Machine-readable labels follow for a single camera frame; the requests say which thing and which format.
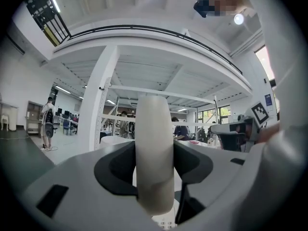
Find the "white chair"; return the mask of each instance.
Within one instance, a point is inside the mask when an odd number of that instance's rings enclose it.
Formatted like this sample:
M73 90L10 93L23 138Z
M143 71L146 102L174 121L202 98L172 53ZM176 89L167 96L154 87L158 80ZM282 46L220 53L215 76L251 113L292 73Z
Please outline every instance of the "white chair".
M6 120L7 121L7 126L6 126L6 130L9 130L9 116L7 115L2 115L1 116L1 130L3 130L3 121Z

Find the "bright window light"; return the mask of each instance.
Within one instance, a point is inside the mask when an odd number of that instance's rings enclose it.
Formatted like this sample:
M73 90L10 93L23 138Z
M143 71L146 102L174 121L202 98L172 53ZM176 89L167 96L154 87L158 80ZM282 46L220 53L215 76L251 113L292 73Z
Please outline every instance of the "bright window light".
M241 25L244 22L244 16L241 13L238 13L234 17L234 22L237 25Z
M65 92L67 92L67 93L69 93L69 94L71 94L69 91L64 90L64 89L63 89L63 88L61 88L61 87L56 86L56 88L58 88L58 89L60 89L60 90L62 90L62 91L65 91Z
M268 49L266 48L266 46L264 46L263 48L258 50L256 52L256 55L257 55L259 61L261 62L269 80L275 79L275 75L274 75L273 70L271 69L271 66L270 66L270 60L269 60L270 58L269 58Z
M112 101L110 101L109 99L107 99L107 102L109 102L109 103L111 103L111 104L115 105L115 103L114 103L114 102L112 102Z
M60 13L60 8L57 4L57 1L56 0L52 0L52 1L53 1L54 5L56 6L57 11Z

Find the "white structural frame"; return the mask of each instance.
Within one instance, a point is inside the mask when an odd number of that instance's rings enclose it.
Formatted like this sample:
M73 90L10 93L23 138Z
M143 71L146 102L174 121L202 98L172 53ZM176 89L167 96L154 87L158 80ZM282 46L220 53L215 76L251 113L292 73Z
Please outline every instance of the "white structural frame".
M197 98L197 97L193 97L193 96L188 96L188 95L183 95L183 94L178 94L178 93L173 93L173 92L167 92L167 91L139 88L139 87L125 87L125 86L112 85L112 86L109 87L109 89L139 91L139 92L153 93L153 94L159 94L159 95L164 95L164 96L179 97L179 98L185 98L185 99L191 99L191 100L196 100L196 101L200 101L200 102L215 104L214 101L211 101L211 100L208 100L208 99Z
M105 105L108 90L131 90L143 93L152 93L163 96L175 96L184 99L190 99L193 101L211 103L215 105L214 101L207 100L200 97L192 97L188 95L182 95L172 93L168 91L158 91L151 89L142 89L134 87L124 87L119 85L110 85L115 66L118 62L120 54L130 54L138 47L146 47L152 49L155 53L167 55L168 57L177 56L179 61L186 63L188 59L195 62L196 67L199 69L201 66L205 66L206 70L211 69L215 74L222 74L222 81L227 79L230 84L237 83L243 87L243 92L251 93L250 87L246 84L246 80L238 73L235 73L234 69L225 67L223 64L216 62L213 59L206 57L192 49L173 44L170 47L170 42L162 42L153 39L140 39L140 38L100 38L93 39L87 38L87 41L80 40L78 44L76 40L70 42L70 46L66 45L64 49L57 49L57 53L54 53L54 59L57 59L61 55L65 55L72 51L81 50L83 48L91 48L104 46L104 50L101 53L95 67L92 71L90 79L88 81L87 89L84 94L84 99L80 109L79 129L78 129L78 146L81 152L94 151L99 148L100 144L100 132L103 108Z
M116 115L106 115L102 114L102 118L110 119L110 120L119 120L119 121L128 121L128 122L135 122L135 118L130 117L122 117L122 116L116 116ZM203 126L203 127L210 127L213 125L213 123L194 123L194 122L172 122L175 126Z
M100 132L102 127L102 118L108 118L103 115L103 108L107 97L108 89L110 90L130 90L137 92L152 93L163 96L174 96L185 98L205 103L212 103L214 101L202 99L198 97L182 95L167 91L158 91L145 88L125 87L119 85L112 85L111 78L113 76L116 63L120 57L120 48L117 45L108 45L101 53L89 79L87 89L85 91L83 105L80 111L80 128L78 131L78 145L81 150L89 148L89 151L98 150L100 144ZM114 120L121 120L117 116L109 116ZM182 126L189 126L189 123L183 123Z

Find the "poster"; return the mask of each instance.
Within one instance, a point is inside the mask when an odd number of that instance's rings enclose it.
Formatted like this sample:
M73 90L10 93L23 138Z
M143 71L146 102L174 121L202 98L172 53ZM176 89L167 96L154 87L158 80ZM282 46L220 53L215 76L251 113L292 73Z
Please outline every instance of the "poster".
M273 102L272 102L272 100L271 100L270 94L265 95L265 103L266 103L266 106L271 106L271 105L273 105Z
M268 111L272 111L274 109L273 108L273 102L271 100L270 94L265 95L265 103L266 103Z

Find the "person's hand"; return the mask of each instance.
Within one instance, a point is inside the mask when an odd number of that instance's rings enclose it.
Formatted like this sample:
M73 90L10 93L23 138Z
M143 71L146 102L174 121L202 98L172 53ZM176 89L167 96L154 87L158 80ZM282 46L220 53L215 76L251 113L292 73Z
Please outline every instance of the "person's hand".
M271 127L261 129L259 133L259 138L257 140L257 144L267 142L272 136L274 136L276 133L279 132L279 128L280 128L280 123L278 122L277 124ZM239 132L239 131L240 131L240 126L237 126L236 132ZM251 132L252 132L252 126L249 124L246 124L245 141L249 140L251 136Z

